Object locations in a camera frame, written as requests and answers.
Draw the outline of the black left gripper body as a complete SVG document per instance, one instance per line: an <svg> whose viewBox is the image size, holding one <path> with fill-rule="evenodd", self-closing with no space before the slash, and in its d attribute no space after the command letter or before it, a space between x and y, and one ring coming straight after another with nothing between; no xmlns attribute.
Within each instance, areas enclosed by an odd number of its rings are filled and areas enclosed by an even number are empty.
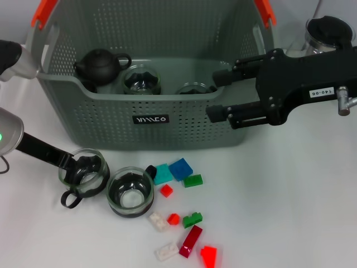
<svg viewBox="0 0 357 268"><path fill-rule="evenodd" d="M74 155L27 133L23 134L23 138L16 150L64 170L72 170L75 167Z"/></svg>

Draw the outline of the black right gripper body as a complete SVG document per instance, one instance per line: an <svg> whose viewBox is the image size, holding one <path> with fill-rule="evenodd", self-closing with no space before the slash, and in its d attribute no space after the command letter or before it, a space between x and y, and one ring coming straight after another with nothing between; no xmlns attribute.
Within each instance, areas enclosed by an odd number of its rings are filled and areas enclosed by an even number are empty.
<svg viewBox="0 0 357 268"><path fill-rule="evenodd" d="M298 106L336 99L335 93L314 97L314 90L347 87L349 96L356 97L356 48L301 58L272 50L263 58L255 87L272 126L284 124Z"/></svg>

